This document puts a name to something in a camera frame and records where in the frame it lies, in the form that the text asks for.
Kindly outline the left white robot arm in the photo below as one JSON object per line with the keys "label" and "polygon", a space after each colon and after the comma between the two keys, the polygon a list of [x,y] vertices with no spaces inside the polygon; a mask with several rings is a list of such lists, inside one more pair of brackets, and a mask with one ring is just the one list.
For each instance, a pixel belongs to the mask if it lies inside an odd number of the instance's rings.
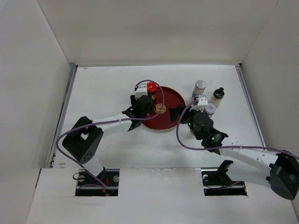
{"label": "left white robot arm", "polygon": [[81,117],[62,141],[62,146],[72,155],[76,162],[83,165],[89,174],[89,181],[100,186],[105,180],[106,169],[96,157],[96,151],[102,138],[129,132],[138,128],[148,115],[153,113],[154,102],[150,96],[135,99],[131,96],[131,106],[120,114],[107,119],[92,121]]}

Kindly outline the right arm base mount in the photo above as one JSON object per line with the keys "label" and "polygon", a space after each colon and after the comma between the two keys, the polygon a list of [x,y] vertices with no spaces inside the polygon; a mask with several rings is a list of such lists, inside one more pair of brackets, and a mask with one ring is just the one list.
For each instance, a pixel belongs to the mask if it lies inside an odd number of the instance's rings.
{"label": "right arm base mount", "polygon": [[232,181],[227,175],[233,161],[225,160],[218,168],[201,170],[205,196],[247,196],[245,183]]}

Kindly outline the red lid chili sauce jar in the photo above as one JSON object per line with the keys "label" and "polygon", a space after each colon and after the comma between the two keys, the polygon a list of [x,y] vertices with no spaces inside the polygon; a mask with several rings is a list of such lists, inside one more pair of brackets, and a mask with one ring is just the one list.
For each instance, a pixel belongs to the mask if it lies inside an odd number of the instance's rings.
{"label": "red lid chili sauce jar", "polygon": [[153,100],[156,99],[157,85],[154,82],[148,82],[147,84],[147,93]]}

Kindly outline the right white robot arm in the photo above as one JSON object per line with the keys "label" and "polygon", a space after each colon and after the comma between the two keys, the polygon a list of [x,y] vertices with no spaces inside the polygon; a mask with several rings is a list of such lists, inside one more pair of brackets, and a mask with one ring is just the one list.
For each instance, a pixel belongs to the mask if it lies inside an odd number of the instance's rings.
{"label": "right white robot arm", "polygon": [[246,146],[234,141],[226,133],[214,128],[206,113],[191,105],[169,109],[171,121],[186,124],[201,148],[180,145],[192,151],[209,151],[229,157],[218,168],[217,180],[221,184],[244,181],[270,188],[278,196],[294,200],[299,191],[299,158],[289,151],[271,147]]}

